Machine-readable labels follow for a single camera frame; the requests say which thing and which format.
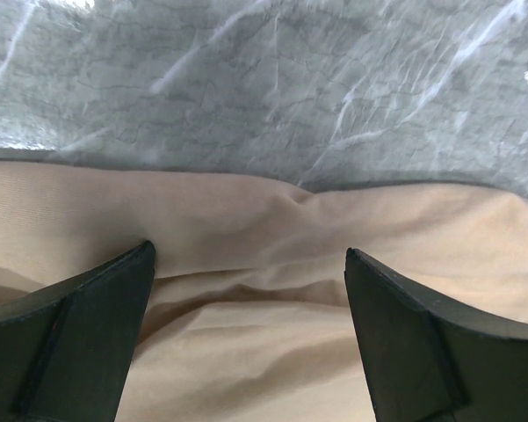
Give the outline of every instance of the white marble vein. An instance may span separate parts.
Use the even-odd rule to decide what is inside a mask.
[[[275,17],[275,21],[273,24],[273,45],[275,47],[275,89],[274,91],[277,92],[279,95],[279,48],[278,48],[278,22],[279,22],[279,15]]]
[[[86,136],[83,136],[80,139],[77,139],[68,145],[59,148],[58,150],[52,152],[47,156],[47,160],[54,159],[56,157],[66,158],[68,154],[71,154],[73,152],[83,150],[86,147],[90,146],[91,143],[97,142],[101,136],[108,133],[111,129],[109,127],[102,127],[99,130],[96,130],[92,132],[91,134],[87,134]]]
[[[449,27],[449,21],[450,21],[449,18],[447,18],[445,20],[445,25],[444,25],[443,29],[441,30],[441,34],[439,34],[439,38],[436,40],[435,46],[430,49],[431,50],[430,53],[428,54],[426,59],[423,61],[422,67],[418,71],[418,73],[416,75],[416,79],[414,80],[414,83],[412,83],[412,88],[410,88],[411,92],[415,92],[416,91],[416,85],[419,82],[420,78],[422,77],[422,73],[423,73],[423,70],[425,69],[425,65],[432,59],[432,57],[435,54],[435,52],[437,51],[438,47],[441,45],[441,41],[443,40],[445,34],[447,33],[447,28]],[[439,57],[439,60],[441,60],[445,56],[445,53],[447,52],[449,47],[450,46],[448,46],[444,50],[444,52]],[[423,79],[424,81],[429,80],[430,75],[431,75],[431,73],[433,72],[434,69],[435,69],[435,65],[432,66],[431,69],[428,71],[428,73],[426,74],[425,78]]]
[[[8,66],[10,65],[11,58],[16,52],[16,46],[18,45],[19,40],[23,36],[25,29],[27,28],[27,25],[29,24],[29,21],[32,18],[33,12],[35,11],[36,7],[37,4],[35,3],[29,3],[25,6],[24,16],[22,17],[21,22],[19,22],[16,32],[11,37],[10,46],[8,47],[8,52],[6,53],[6,58],[4,59],[2,64],[0,64],[0,80],[4,76],[4,72],[8,69]]]
[[[441,89],[449,82],[453,72],[461,66],[466,60],[473,56],[473,54],[483,44],[492,40],[510,21],[511,18],[516,17],[519,21],[525,18],[525,0],[512,0],[506,4],[498,12],[498,14],[486,25],[486,27],[467,44],[461,45],[455,56],[452,58],[449,66],[429,89],[425,90],[420,97],[416,109],[406,116],[401,123],[412,120],[426,104],[430,103],[441,91]]]
[[[348,136],[347,138],[340,139],[336,141],[335,143],[332,143],[329,145],[319,156],[316,158],[313,165],[305,171],[304,176],[297,182],[298,187],[302,187],[302,185],[307,181],[307,176],[311,175],[312,172],[318,168],[318,166],[324,161],[324,158],[328,153],[337,150],[337,151],[343,151],[350,147],[351,145],[355,145],[356,143],[359,143],[366,139],[374,139],[378,138],[379,136],[386,133],[386,129],[380,129],[380,130],[370,130],[367,132],[363,132],[361,134]]]
[[[162,92],[164,87],[168,84],[170,84],[176,77],[182,72],[182,70],[189,64],[189,62],[197,55],[199,50],[202,48],[205,48],[207,46],[210,46],[211,44],[214,44],[215,42],[219,41],[232,27],[235,26],[235,24],[245,16],[249,16],[250,14],[255,13],[258,11],[258,8],[261,4],[268,3],[269,0],[256,0],[253,4],[249,4],[248,6],[240,9],[238,12],[232,14],[230,17],[227,18],[227,20],[224,22],[224,24],[218,26],[213,31],[213,35],[211,35],[211,38],[209,38],[209,41],[202,46],[195,46],[190,48],[190,50],[185,53],[182,57],[180,57],[177,62],[175,62],[168,71],[162,76],[160,79],[158,79],[156,82],[154,82],[150,86],[149,92],[151,94],[159,94]]]
[[[340,113],[337,115],[336,119],[336,125],[334,126],[334,132],[332,133],[332,136],[330,137],[329,145],[332,144],[332,142],[335,140],[338,132],[342,128],[342,123],[344,122],[345,114],[348,111],[348,108],[351,106],[351,103],[355,99],[355,90],[366,80],[366,76],[363,76],[359,81],[354,84],[351,89],[345,94],[344,99],[342,100],[342,103],[344,104],[342,106],[342,109],[340,110]]]
[[[457,113],[454,122],[455,133],[458,134],[462,130],[463,126],[465,125],[465,122],[468,119],[469,114],[470,113],[467,111]]]

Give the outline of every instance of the beige fabric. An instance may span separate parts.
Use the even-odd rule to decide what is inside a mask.
[[[348,247],[528,322],[528,200],[510,193],[0,163],[0,301],[143,239],[158,280],[119,422],[372,422]]]

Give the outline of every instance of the marble vein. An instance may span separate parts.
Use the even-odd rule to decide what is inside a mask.
[[[278,48],[278,22],[279,15],[275,17],[273,24],[273,45],[275,47],[275,92],[279,94],[279,48]]]
[[[29,24],[29,21],[32,18],[33,12],[35,11],[36,7],[37,4],[35,3],[27,4],[25,7],[24,16],[22,17],[21,22],[19,22],[18,28],[16,28],[16,32],[11,37],[10,46],[8,47],[8,52],[6,53],[6,58],[0,65],[0,80],[4,76],[4,72],[8,69],[8,66],[10,65],[11,58],[16,52],[16,46],[18,45],[18,42],[21,37],[24,35],[25,29],[27,28],[27,25]]]
[[[323,161],[326,155],[328,155],[329,152],[333,150],[344,150],[347,147],[354,145],[355,143],[358,143],[359,141],[363,141],[365,139],[374,139],[377,138],[383,134],[386,133],[386,129],[380,129],[380,130],[370,130],[367,132],[363,132],[361,134],[348,136],[347,138],[343,138],[338,140],[337,142],[329,145],[319,156],[316,158],[313,165],[305,171],[305,175],[297,182],[297,187],[302,187],[302,185],[307,181],[307,175],[312,174],[313,170],[315,170]]]
[[[422,93],[416,109],[402,119],[401,123],[412,120],[426,104],[430,103],[441,91],[441,89],[449,82],[453,72],[460,67],[466,60],[473,56],[480,46],[492,40],[509,22],[511,18],[518,18],[519,21],[525,17],[525,0],[512,0],[502,7],[498,14],[488,23],[488,25],[476,36],[472,41],[462,45],[451,63],[439,78],[428,90]]]
[[[431,50],[430,53],[428,54],[426,59],[423,61],[422,67],[418,71],[418,73],[416,75],[416,79],[414,80],[414,83],[412,83],[412,88],[410,88],[410,91],[414,92],[416,90],[416,84],[420,81],[420,78],[422,77],[422,73],[423,73],[423,70],[425,69],[425,65],[431,60],[433,55],[436,53],[438,47],[441,45],[441,41],[443,40],[443,37],[447,33],[447,28],[449,27],[449,20],[450,20],[449,18],[447,18],[445,20],[445,26],[441,30],[441,34],[439,35],[439,38],[436,40],[435,46],[430,49]],[[439,58],[439,60],[441,60],[445,56],[445,53],[447,52],[448,48],[446,48],[444,50],[444,52],[442,53],[442,55]],[[427,75],[425,76],[424,80],[428,80],[429,79],[429,77],[430,77],[430,75],[431,75],[431,73],[433,72],[434,69],[435,69],[435,66],[432,66],[431,69],[428,71]]]
[[[176,79],[176,77],[182,72],[182,70],[189,64],[189,62],[197,55],[199,50],[202,48],[208,47],[211,44],[214,44],[218,40],[220,40],[232,27],[236,25],[236,23],[245,16],[248,16],[250,14],[253,14],[255,11],[257,11],[258,6],[261,4],[267,3],[269,0],[256,0],[253,4],[250,4],[242,9],[240,9],[238,12],[232,14],[230,17],[227,18],[227,20],[224,22],[224,24],[218,26],[214,32],[213,35],[211,35],[211,38],[209,38],[209,41],[203,44],[202,46],[195,46],[190,48],[190,50],[185,53],[182,57],[180,57],[169,69],[168,71],[162,76],[160,79],[158,79],[156,82],[154,82],[149,89],[149,92],[151,94],[159,94],[162,92],[164,87],[168,84],[171,84],[171,82]]]
[[[66,158],[67,154],[70,154],[72,152],[85,149],[85,147],[89,146],[92,142],[95,142],[98,138],[109,132],[111,129],[109,127],[102,127],[99,130],[96,130],[95,132],[92,132],[91,134],[87,134],[86,136],[83,136],[82,138],[73,141],[69,143],[68,145],[59,148],[58,150],[52,152],[48,155],[47,159],[52,159],[56,156],[60,156],[61,158]]]

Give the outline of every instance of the gray marble surface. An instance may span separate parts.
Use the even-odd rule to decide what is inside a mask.
[[[0,158],[528,195],[528,0],[0,0]]]

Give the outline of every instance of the marble wall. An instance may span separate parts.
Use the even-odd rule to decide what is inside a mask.
[[[0,158],[528,195],[528,0],[0,0]]]

